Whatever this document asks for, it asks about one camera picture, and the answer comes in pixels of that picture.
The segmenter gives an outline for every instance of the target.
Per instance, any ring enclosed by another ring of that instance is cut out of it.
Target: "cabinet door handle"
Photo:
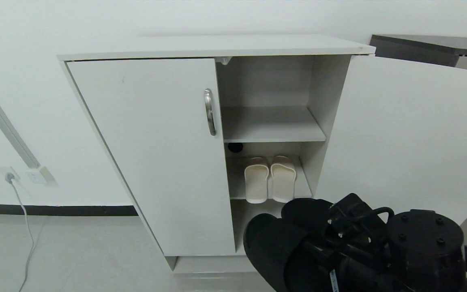
[[[210,135],[215,135],[214,115],[212,113],[212,91],[209,88],[204,90],[204,108],[206,109],[206,120],[208,120]]]

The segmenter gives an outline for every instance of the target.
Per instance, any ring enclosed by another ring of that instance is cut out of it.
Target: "gray floor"
[[[37,247],[24,292],[270,292],[256,273],[174,275],[138,217],[30,216]],[[462,224],[467,243],[467,220]],[[0,292],[17,291],[30,239],[0,215]]]

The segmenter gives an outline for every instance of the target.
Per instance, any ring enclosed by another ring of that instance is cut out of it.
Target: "slipper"
[[[266,159],[255,157],[248,161],[244,169],[244,181],[246,187],[246,201],[252,204],[260,204],[268,199],[269,169]]]
[[[287,203],[293,200],[296,177],[297,172],[291,159],[282,155],[274,157],[271,164],[271,196],[273,200],[280,203]]]

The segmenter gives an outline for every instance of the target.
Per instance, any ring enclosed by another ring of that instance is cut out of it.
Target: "wall trim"
[[[28,215],[138,216],[134,206],[25,206]],[[0,205],[0,214],[23,215],[19,205]]]

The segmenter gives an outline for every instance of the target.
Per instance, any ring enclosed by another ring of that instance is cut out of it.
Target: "open cabinet door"
[[[467,70],[355,56],[315,198],[467,218]]]

